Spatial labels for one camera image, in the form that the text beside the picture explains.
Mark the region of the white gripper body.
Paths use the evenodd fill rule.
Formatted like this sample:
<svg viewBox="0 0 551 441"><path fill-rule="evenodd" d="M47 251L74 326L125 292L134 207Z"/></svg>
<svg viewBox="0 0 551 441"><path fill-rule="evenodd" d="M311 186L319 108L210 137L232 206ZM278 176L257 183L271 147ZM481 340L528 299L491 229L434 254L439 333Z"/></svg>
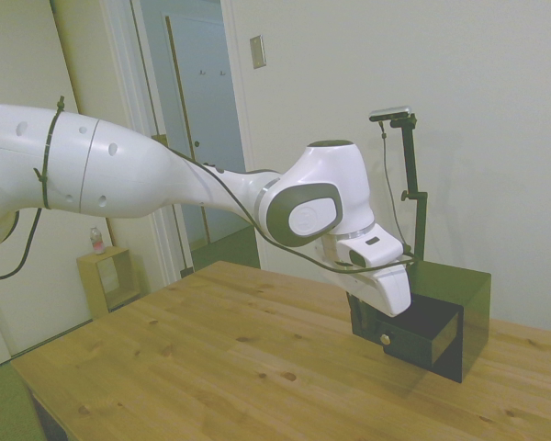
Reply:
<svg viewBox="0 0 551 441"><path fill-rule="evenodd" d="M324 270L322 274L332 284L387 316L395 317L411 304L410 283L402 265L354 275L342 275L328 270Z"/></svg>

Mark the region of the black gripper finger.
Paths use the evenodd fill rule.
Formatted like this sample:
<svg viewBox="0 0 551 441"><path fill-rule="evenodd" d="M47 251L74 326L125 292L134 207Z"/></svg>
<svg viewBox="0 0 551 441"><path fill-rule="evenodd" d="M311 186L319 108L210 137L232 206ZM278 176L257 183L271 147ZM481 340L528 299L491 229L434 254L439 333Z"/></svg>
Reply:
<svg viewBox="0 0 551 441"><path fill-rule="evenodd" d="M349 292L346 293L346 297L350 308L352 331L359 332L360 331L359 299L353 296L352 294L350 294Z"/></svg>
<svg viewBox="0 0 551 441"><path fill-rule="evenodd" d="M362 334L371 334L374 330L374 309L360 300L358 303L360 311L360 325Z"/></svg>

